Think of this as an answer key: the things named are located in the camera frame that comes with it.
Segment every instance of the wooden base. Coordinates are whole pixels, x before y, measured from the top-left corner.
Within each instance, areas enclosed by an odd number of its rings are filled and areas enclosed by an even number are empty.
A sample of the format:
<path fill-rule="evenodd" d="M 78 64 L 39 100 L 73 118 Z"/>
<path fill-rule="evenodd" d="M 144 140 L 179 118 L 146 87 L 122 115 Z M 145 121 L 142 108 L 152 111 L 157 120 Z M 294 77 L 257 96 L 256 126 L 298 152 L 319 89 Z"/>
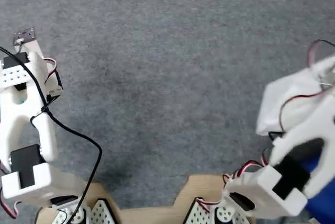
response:
<path fill-rule="evenodd" d="M 191 175 L 176 197 L 173 206 L 119 209 L 101 184 L 92 184 L 86 200 L 92 208 L 98 198 L 106 198 L 118 219 L 119 224 L 182 224 L 195 197 L 207 201 L 218 201 L 224 186 L 222 175 Z M 38 216 L 37 224 L 50 224 L 57 212 L 43 209 Z"/>

